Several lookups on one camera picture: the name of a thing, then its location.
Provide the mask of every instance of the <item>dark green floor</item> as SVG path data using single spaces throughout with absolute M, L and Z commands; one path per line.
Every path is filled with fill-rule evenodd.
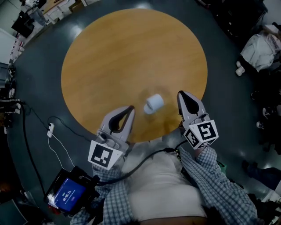
M 219 139 L 213 144 L 220 161 L 227 164 L 227 175 L 242 184 L 245 189 L 264 196 L 268 189 L 259 182 L 245 176 L 241 169 L 243 159 L 256 161 L 260 166 L 278 163 L 276 152 L 265 153 L 258 144 L 255 123 L 258 109 L 250 99 L 253 90 L 249 76 L 235 75 L 236 59 L 240 50 L 225 35 L 211 13 L 194 0 L 101 0 L 74 13 L 49 28 L 33 41 L 15 62 L 17 68 L 17 97 L 26 101 L 46 122 L 49 116 L 62 118 L 77 133 L 94 135 L 81 127 L 68 111 L 61 92 L 61 68 L 71 43 L 91 22 L 113 11 L 133 7 L 150 7 L 165 12 L 182 21 L 198 38 L 208 63 L 208 82 L 203 103 L 211 118 L 215 120 Z M 33 113 L 27 117 L 27 136 L 30 149 L 47 190 L 60 170 L 60 164 L 48 147 L 46 130 Z M 59 121 L 54 134 L 64 143 L 73 162 L 91 174 L 87 162 L 90 143 L 75 136 Z M 171 145 L 180 142 L 177 132 L 165 140 Z M 43 202 L 35 171 L 29 160 L 22 132 L 22 117 L 15 118 L 14 127 L 8 130 L 8 139 L 15 167 L 23 187 L 30 191 L 38 206 L 60 224 L 67 224 L 63 216 L 50 214 Z M 63 165 L 71 169 L 63 148 L 54 139 L 51 146 L 57 150 Z

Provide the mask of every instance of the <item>display screen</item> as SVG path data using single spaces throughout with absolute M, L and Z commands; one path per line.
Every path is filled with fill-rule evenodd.
M 73 180 L 66 178 L 57 194 L 49 201 L 51 206 L 65 211 L 71 211 L 86 188 Z

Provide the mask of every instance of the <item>white power adapter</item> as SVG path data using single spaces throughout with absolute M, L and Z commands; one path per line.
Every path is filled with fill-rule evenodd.
M 48 130 L 48 132 L 47 132 L 47 135 L 48 135 L 49 138 L 52 137 L 53 131 L 54 131 L 54 124 L 53 124 L 53 123 L 50 123 L 49 130 Z

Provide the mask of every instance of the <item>wooden tabletop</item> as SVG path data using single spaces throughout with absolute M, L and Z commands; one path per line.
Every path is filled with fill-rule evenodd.
M 46 14 L 48 11 L 50 11 L 55 6 L 59 5 L 64 0 L 59 0 L 55 3 L 55 0 L 47 0 L 47 2 L 42 6 L 41 10 L 43 11 L 43 14 Z
M 68 109 L 94 134 L 107 113 L 135 106 L 131 142 L 176 129 L 178 91 L 201 99 L 206 83 L 206 58 L 195 35 L 177 19 L 149 9 L 116 11 L 91 23 L 72 43 L 61 72 Z M 147 115 L 144 105 L 154 94 L 165 105 Z

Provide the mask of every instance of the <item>wall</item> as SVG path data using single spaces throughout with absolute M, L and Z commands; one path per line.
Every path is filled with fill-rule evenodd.
M 276 22 L 281 25 L 281 0 L 265 0 L 264 4 L 268 9 L 268 13 L 264 16 L 263 24 Z
M 11 35 L 16 34 L 12 29 L 14 21 L 18 18 L 21 2 L 19 0 L 4 0 L 0 5 L 0 28 Z
M 0 28 L 0 62 L 9 63 L 15 37 Z

